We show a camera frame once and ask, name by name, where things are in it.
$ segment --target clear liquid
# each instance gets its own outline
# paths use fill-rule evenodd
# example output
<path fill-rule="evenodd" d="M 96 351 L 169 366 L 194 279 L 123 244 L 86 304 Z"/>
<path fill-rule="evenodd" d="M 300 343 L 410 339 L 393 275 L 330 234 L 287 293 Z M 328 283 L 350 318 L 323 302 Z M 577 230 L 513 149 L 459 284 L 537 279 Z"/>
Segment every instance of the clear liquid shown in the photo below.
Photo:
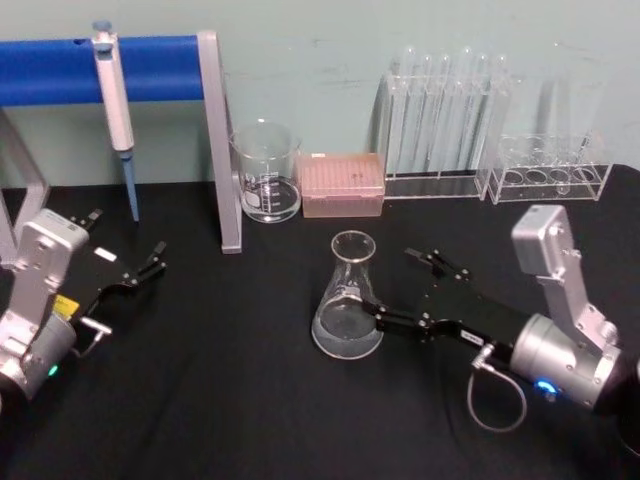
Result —
<path fill-rule="evenodd" d="M 311 334 L 327 355 L 350 360 L 369 355 L 382 341 L 375 319 L 353 295 L 338 295 L 326 302 L 313 319 Z"/>
<path fill-rule="evenodd" d="M 242 209 L 258 222 L 282 222 L 300 209 L 300 192 L 286 177 L 261 178 L 251 185 L 245 184 Z"/>

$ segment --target black table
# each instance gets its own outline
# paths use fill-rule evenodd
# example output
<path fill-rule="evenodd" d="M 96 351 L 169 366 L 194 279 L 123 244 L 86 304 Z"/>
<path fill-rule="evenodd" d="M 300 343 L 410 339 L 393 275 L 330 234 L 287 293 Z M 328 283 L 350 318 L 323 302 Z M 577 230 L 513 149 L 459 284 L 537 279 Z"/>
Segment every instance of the black table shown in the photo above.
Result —
<path fill-rule="evenodd" d="M 546 313 L 519 271 L 510 231 L 528 204 L 469 200 L 385 204 L 381 218 L 244 220 L 244 253 L 220 253 L 211 185 L 139 187 L 142 223 L 122 187 L 56 188 L 63 215 L 101 207 L 92 241 L 127 261 L 157 240 L 169 269 L 135 301 L 96 318 L 114 335 L 68 360 L 26 415 L 0 426 L 0 476 L 28 479 L 614 479 L 640 478 L 610 419 L 528 392 L 515 433 L 478 428 L 466 411 L 474 355 L 443 340 L 387 336 L 370 357 L 332 360 L 309 326 L 333 270 L 331 237 L 377 242 L 378 297 L 410 307 L 424 273 L 402 251 L 438 247 L 508 305 Z M 566 203 L 591 301 L 640 350 L 640 173 L 616 167 L 599 203 Z M 506 422 L 513 392 L 484 378 L 477 404 Z"/>

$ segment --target metal stand leg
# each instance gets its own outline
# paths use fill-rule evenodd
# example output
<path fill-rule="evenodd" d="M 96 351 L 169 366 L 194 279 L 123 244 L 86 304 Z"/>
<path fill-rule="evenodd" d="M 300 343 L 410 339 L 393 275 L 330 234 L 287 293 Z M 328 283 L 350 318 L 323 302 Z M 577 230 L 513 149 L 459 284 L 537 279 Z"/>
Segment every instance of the metal stand leg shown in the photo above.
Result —
<path fill-rule="evenodd" d="M 47 202 L 49 185 L 3 109 L 0 109 L 0 145 L 5 145 L 6 160 L 16 165 L 27 185 L 27 193 L 13 226 L 4 198 L 0 195 L 0 264 L 5 267 L 15 260 L 22 227 Z"/>
<path fill-rule="evenodd" d="M 222 252 L 240 253 L 242 252 L 242 207 L 236 188 L 237 176 L 234 177 L 231 168 L 224 78 L 215 32 L 198 32 L 198 56 L 222 231 Z"/>

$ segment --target yellow warning label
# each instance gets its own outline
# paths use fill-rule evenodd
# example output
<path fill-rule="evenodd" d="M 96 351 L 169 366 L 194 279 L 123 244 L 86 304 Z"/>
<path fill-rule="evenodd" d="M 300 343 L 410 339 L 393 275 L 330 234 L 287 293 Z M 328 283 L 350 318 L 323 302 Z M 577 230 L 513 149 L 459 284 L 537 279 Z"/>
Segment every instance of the yellow warning label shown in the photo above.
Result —
<path fill-rule="evenodd" d="M 76 313 L 79 306 L 80 304 L 78 302 L 74 302 L 70 298 L 63 297 L 62 295 L 57 295 L 53 310 L 68 319 Z"/>

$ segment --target blue led light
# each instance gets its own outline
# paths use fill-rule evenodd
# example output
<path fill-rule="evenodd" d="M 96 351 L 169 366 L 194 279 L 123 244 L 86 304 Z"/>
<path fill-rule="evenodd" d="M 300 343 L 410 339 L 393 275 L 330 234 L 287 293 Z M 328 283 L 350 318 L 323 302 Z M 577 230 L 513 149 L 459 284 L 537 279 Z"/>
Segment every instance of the blue led light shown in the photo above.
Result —
<path fill-rule="evenodd" d="M 536 388 L 539 388 L 540 390 L 543 390 L 547 393 L 550 393 L 552 395 L 556 395 L 558 393 L 558 389 L 556 387 L 554 387 L 553 385 L 551 385 L 549 382 L 547 382 L 546 380 L 538 380 L 535 383 Z"/>

